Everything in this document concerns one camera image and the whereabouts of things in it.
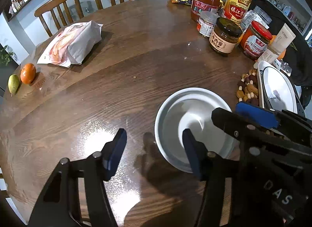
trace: wooden table surface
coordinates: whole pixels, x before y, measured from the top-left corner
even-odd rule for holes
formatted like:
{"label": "wooden table surface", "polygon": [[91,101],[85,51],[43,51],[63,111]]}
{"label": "wooden table surface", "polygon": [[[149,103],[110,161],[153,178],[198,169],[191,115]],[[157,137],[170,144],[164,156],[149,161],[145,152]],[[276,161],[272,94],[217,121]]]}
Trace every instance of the wooden table surface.
{"label": "wooden table surface", "polygon": [[[128,141],[117,173],[105,183],[119,226],[193,226],[203,182],[171,166],[154,139],[162,102],[177,90],[202,87],[233,110],[237,82],[253,62],[238,48],[215,53],[196,30],[190,6],[135,0],[96,11],[81,21],[103,24],[102,40],[82,65],[37,64],[52,38],[37,47],[32,85],[0,111],[0,166],[8,193],[29,220],[50,173],[62,157],[82,159],[101,150],[118,128]],[[20,74],[20,67],[15,71]],[[81,209],[87,208],[80,180]]]}

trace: pear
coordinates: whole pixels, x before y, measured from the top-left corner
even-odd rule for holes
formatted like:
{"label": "pear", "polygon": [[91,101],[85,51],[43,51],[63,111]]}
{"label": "pear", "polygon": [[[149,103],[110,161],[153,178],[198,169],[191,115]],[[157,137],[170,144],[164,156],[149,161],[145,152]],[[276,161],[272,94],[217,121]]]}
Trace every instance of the pear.
{"label": "pear", "polygon": [[9,82],[7,84],[8,88],[9,88],[9,91],[11,93],[11,96],[13,94],[16,93],[16,91],[18,90],[18,87],[19,87],[19,78],[17,75],[11,75],[9,77]]}

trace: white plate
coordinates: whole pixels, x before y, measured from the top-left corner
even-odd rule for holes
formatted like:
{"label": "white plate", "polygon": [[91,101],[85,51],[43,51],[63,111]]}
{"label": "white plate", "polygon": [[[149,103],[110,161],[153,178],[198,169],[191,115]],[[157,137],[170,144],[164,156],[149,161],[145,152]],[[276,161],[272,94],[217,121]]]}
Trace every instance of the white plate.
{"label": "white plate", "polygon": [[231,111],[221,97],[202,88],[179,90],[165,100],[156,116],[155,139],[170,164],[181,171],[192,172],[182,142],[182,132],[186,128],[208,151],[223,158],[230,155],[234,138],[214,126],[211,120],[212,111],[218,107]]}
{"label": "white plate", "polygon": [[279,71],[266,67],[263,71],[264,90],[273,109],[294,111],[291,91]]}
{"label": "white plate", "polygon": [[281,73],[280,71],[278,71],[275,67],[273,67],[270,63],[266,62],[266,61],[260,61],[258,64],[258,69],[257,69],[257,79],[258,79],[258,90],[259,90],[259,106],[264,108],[264,99],[263,99],[263,88],[262,88],[262,79],[260,76],[260,70],[264,70],[266,67],[272,67],[274,68],[285,80],[287,87],[289,89],[289,91],[291,92],[291,101],[293,104],[293,107],[290,109],[287,109],[293,113],[298,113],[297,112],[297,103],[296,103],[296,97],[294,94],[294,89],[291,85],[291,82],[289,81],[289,79],[287,78],[287,76],[285,76],[283,73]]}

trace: mixed nuts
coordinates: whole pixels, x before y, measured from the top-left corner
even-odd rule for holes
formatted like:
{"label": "mixed nuts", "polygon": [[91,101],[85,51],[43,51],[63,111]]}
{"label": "mixed nuts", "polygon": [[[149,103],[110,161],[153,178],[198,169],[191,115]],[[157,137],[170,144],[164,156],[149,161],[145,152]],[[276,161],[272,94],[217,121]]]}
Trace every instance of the mixed nuts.
{"label": "mixed nuts", "polygon": [[241,76],[241,80],[237,83],[238,91],[236,92],[239,102],[244,101],[259,106],[256,73],[255,69],[251,69],[247,74]]}

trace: beef sauce jar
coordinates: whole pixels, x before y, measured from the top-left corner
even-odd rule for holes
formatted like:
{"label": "beef sauce jar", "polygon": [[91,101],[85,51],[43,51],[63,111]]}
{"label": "beef sauce jar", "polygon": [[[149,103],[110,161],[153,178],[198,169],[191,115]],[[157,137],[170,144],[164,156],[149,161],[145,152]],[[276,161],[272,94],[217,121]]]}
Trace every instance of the beef sauce jar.
{"label": "beef sauce jar", "polygon": [[220,16],[211,11],[202,11],[199,15],[199,20],[197,23],[197,30],[205,38],[209,38],[214,26],[216,25],[216,20]]}
{"label": "beef sauce jar", "polygon": [[227,56],[233,51],[242,33],[243,31],[235,22],[219,17],[209,38],[210,46],[222,56]]}
{"label": "beef sauce jar", "polygon": [[272,38],[272,34],[262,24],[252,21],[239,47],[247,57],[255,61],[264,53]]}

